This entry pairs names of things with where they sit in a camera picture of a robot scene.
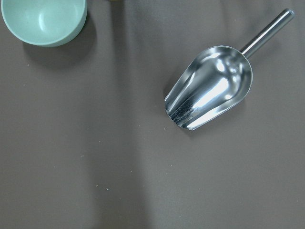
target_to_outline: gray surface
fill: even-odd
[[[91,0],[58,48],[0,25],[0,228],[303,229],[305,3]],[[282,9],[296,18],[251,59],[254,83],[190,132],[164,96],[214,45],[243,47]]]

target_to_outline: bowl rim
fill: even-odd
[[[28,44],[33,44],[33,45],[38,45],[38,46],[49,46],[49,45],[52,45],[52,44],[56,44],[56,43],[59,43],[61,41],[63,41],[64,39],[66,39],[67,37],[69,37],[80,25],[81,21],[82,21],[82,18],[84,17],[84,14],[87,13],[87,0],[82,0],[82,9],[83,9],[83,12],[82,12],[82,15],[79,17],[79,22],[76,24],[76,26],[74,26],[72,28],[71,31],[69,31],[67,34],[65,34],[64,36],[56,39],[56,40],[53,40],[51,42],[31,42],[27,39],[24,39],[22,38],[21,36],[19,36],[9,25],[9,23],[7,22],[6,20],[6,16],[5,16],[5,11],[3,9],[3,4],[6,0],[1,0],[1,13],[2,13],[2,17],[3,17],[3,20],[6,24],[6,26],[8,27],[8,29],[10,30],[10,32],[15,36],[17,37],[18,39],[20,39],[21,41],[23,42],[26,42]]]

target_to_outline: shiny metal surface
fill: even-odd
[[[215,46],[201,52],[166,96],[168,116],[178,126],[195,130],[242,101],[252,83],[247,58],[293,17],[285,9],[241,51]]]

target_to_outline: turquoise bowl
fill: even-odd
[[[71,41],[87,17],[86,0],[2,0],[9,30],[23,42],[55,47]]]

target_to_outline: cylindrical handle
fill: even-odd
[[[260,31],[256,37],[247,43],[240,52],[248,59],[294,17],[295,14],[292,10],[283,10],[283,12],[281,12],[269,25]]]

